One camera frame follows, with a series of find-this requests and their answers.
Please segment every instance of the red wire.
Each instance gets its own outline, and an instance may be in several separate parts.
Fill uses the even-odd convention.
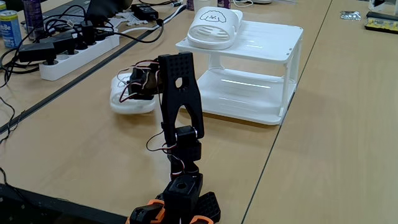
[[[122,93],[121,93],[121,95],[120,95],[120,98],[119,98],[119,102],[120,102],[120,103],[123,103],[123,102],[125,102],[126,100],[129,99],[129,97],[126,97],[125,99],[122,99],[122,98],[123,98],[124,93],[125,93],[126,90],[129,88],[130,85],[140,85],[140,86],[141,86],[141,83],[136,83],[136,82],[134,82],[134,83],[129,83],[128,85],[126,85],[126,87],[124,87],[124,90],[122,91]]]

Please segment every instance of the white power strip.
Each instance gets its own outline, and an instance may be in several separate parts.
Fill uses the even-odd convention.
[[[117,46],[119,46],[119,36],[112,35],[104,40],[97,41],[95,45],[88,46],[85,50],[76,50],[77,54],[57,55],[57,62],[55,65],[40,63],[40,76],[44,80],[57,80]]]

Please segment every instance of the can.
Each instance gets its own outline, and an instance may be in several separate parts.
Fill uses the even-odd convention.
[[[0,12],[0,27],[4,45],[7,48],[18,47],[22,41],[17,11],[5,10]]]
[[[218,7],[224,7],[226,9],[231,9],[230,0],[218,0]]]
[[[5,1],[0,1],[0,12],[3,12],[5,10],[7,10],[6,2]]]
[[[193,0],[187,0],[187,9],[189,11],[193,11],[194,10],[194,5],[193,5]]]
[[[42,6],[40,0],[22,0],[24,3],[24,13],[30,40],[35,40],[44,32],[44,22]]]

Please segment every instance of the black power adapter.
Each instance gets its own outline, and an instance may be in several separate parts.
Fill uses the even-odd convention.
[[[155,21],[159,18],[159,13],[146,4],[133,4],[131,11],[140,20]]]
[[[20,62],[36,62],[46,60],[46,65],[54,65],[57,54],[53,43],[36,43],[22,45],[19,49]]]
[[[40,43],[53,43],[56,54],[63,53],[64,51],[68,51],[69,55],[73,55],[75,53],[75,40],[69,32],[41,39],[39,41]]]
[[[80,23],[81,33],[83,34],[83,40],[87,45],[95,44],[95,30],[91,21],[83,21]]]

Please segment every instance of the table surface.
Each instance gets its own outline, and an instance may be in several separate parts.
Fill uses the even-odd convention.
[[[45,12],[55,7],[58,7],[62,4],[65,4],[66,2],[69,1],[70,0],[45,1],[42,3],[42,10]],[[176,8],[172,9],[171,7],[162,7],[159,9],[159,17],[166,18],[167,16],[174,13],[174,10],[176,10]],[[25,20],[23,11],[20,11],[18,13],[18,16],[19,16],[19,21]],[[154,25],[155,24],[151,22],[142,26],[152,27]],[[119,30],[126,30],[129,28],[132,27],[121,25],[119,27]],[[26,35],[25,31],[22,30],[22,28],[21,31],[22,35]],[[138,37],[144,32],[145,30],[137,30],[130,32],[129,35],[133,37]],[[35,104],[37,104],[47,96],[51,95],[55,91],[59,90],[61,87],[65,86],[67,83],[71,82],[76,77],[79,77],[85,71],[99,64],[102,60],[108,58],[110,55],[117,52],[119,49],[121,49],[130,42],[131,42],[130,39],[121,37],[119,46],[115,47],[109,52],[106,52],[102,56],[94,59],[90,63],[87,63],[86,65],[76,69],[75,71],[69,73],[68,75],[65,75],[64,77],[53,82],[48,80],[42,80],[40,78],[39,72],[33,72],[24,75],[13,75],[9,81],[8,86],[5,86],[4,88],[0,89],[0,95],[3,97],[4,100],[6,100],[9,104],[11,104],[15,108],[16,115],[19,115],[22,111],[27,110],[30,107],[34,106]],[[4,47],[4,42],[0,41],[0,55],[3,54],[6,50],[7,49]],[[4,61],[8,62],[10,59],[11,57],[6,57]],[[9,121],[11,114],[12,111],[10,110],[9,107],[5,106],[4,104],[0,105],[0,126],[6,124]]]
[[[246,20],[303,27],[302,70],[329,4],[302,0],[242,10]],[[175,44],[186,36],[193,16],[191,11],[182,12],[165,25],[159,41],[135,45],[23,120],[0,146],[0,164],[9,182],[121,215],[129,215],[163,191],[169,181],[169,163],[161,152],[145,149],[146,141],[160,131],[159,109],[135,116],[115,114],[109,107],[109,85],[120,68],[177,53]],[[198,78],[206,70],[206,56],[194,57]],[[282,66],[247,60],[224,60],[224,65],[249,72],[266,69],[276,75],[284,71]],[[210,114],[205,114],[204,122],[203,155],[198,162],[204,174],[202,192],[217,194],[222,223],[240,223],[279,127]],[[190,124],[186,113],[180,114],[177,124]],[[163,141],[159,137],[150,146]]]
[[[397,36],[367,11],[333,0],[245,223],[396,223]]]

